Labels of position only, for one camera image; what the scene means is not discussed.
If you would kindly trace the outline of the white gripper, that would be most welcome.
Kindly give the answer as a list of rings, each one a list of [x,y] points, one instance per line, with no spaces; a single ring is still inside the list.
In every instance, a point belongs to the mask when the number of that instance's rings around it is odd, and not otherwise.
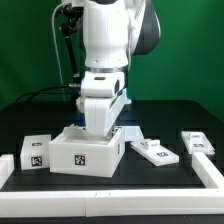
[[[114,130],[111,130],[125,104],[125,97],[90,98],[84,101],[86,129],[90,134],[106,136],[112,139]]]

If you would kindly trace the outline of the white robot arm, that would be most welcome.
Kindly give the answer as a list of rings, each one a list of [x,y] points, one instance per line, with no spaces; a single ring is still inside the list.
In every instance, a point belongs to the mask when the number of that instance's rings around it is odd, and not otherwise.
[[[125,105],[125,76],[133,55],[158,45],[160,23],[152,0],[61,0],[86,53],[77,106],[87,132],[105,136]]]

